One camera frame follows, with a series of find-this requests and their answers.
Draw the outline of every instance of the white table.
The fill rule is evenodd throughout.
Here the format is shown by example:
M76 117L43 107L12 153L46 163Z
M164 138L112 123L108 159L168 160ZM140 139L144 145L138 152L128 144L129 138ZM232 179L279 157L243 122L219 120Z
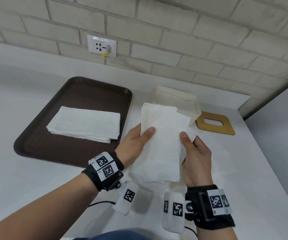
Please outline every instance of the white table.
M111 79L111 83L131 89L133 100L123 136L140 122L140 107L144 102L151 102L152 88L156 84L198 93L203 111L226 115L235 136L207 133L211 133L229 152L235 169L234 173L214 177L214 183L225 189L233 208L235 232L239 239L288 240L288 197L237 111L247 96L114 67L101 73L98 69L102 68L106 67L0 44L0 220L81 172L78 167L24 158L13 150L15 139L65 81L81 75L107 82ZM110 204L93 206L65 236L91 237L117 229L132 229L152 238L194 239L190 231L186 230L179 236L161 226L163 192L169 188L184 192L185 188L179 184L167 186L158 183L149 188L154 195L144 194L147 199L136 202L129 215L115 212ZM101 192L95 200L114 201L116 197L116 191ZM187 222L187 226L194 227L192 222Z

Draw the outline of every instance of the hand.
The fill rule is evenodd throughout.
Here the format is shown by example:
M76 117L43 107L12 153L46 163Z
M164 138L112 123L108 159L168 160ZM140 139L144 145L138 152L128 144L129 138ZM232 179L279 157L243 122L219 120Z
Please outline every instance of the hand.
M186 132L181 132L179 137L186 150L186 157L182 163L185 185L187 187L212 185L211 150L198 136L193 143Z
M125 169L135 162L154 133L155 128L150 127L141 136L141 124L138 124L122 139L115 152Z

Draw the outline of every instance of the tray rim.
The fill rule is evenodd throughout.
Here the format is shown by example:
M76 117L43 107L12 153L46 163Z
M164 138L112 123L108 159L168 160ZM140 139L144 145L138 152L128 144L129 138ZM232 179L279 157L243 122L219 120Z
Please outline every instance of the tray rim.
M58 160L54 160L51 158L42 157L42 156L35 156L34 154L27 153L24 150L24 143L25 143L26 139L34 132L36 125L38 125L39 122L49 113L49 111L53 107L54 103L56 103L56 101L59 100L59 98L61 97L61 94L70 87L70 84L85 83L87 80L91 80L92 82L94 82L95 83L94 86L103 87L103 85L105 85L106 88L109 88L111 90L126 93L129 96L129 101L127 104L127 114L128 114L128 111L130 109L130 104L131 104L132 98L133 98L133 93L128 88L121 87L121 86L114 85L114 84L109 84L109 83L106 83L103 81L98 81L98 80L86 78L86 77L81 77L81 76L71 77L65 82L65 84L58 90L58 92L51 98L51 100L44 106L44 108L38 113L38 115L30 122L30 124L23 130L23 132L15 140L13 148L14 148L14 151L16 154L23 156L23 157L35 158L35 159L40 159L40 160L46 160L49 162L55 162L55 163L61 163L61 164L65 164L65 165L72 165L72 166L76 166L76 167L81 167L81 166L75 165L73 163L58 161ZM122 136L123 129L125 126L127 114L126 114L126 116L124 116L124 119L121 121L121 124L122 124L121 133L118 136L118 139L116 141L116 147L119 145L119 143L121 141L121 136Z

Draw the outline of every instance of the wrist tracker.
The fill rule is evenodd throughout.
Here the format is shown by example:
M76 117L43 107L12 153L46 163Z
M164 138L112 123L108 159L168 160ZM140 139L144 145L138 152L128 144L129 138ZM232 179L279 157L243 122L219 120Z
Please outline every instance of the wrist tracker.
M124 176L124 165L119 160L116 152L103 152L88 161L85 173L94 183L98 191L113 189Z
M216 185L189 187L185 200L191 201L185 219L194 221L198 228L217 230L235 226L225 192Z

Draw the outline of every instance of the blue clothing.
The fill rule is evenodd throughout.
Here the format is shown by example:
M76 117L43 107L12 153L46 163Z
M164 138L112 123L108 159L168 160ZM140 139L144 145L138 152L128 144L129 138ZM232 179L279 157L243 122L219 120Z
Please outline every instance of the blue clothing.
M91 238L75 238L74 240L151 240L142 234L130 230L106 232Z

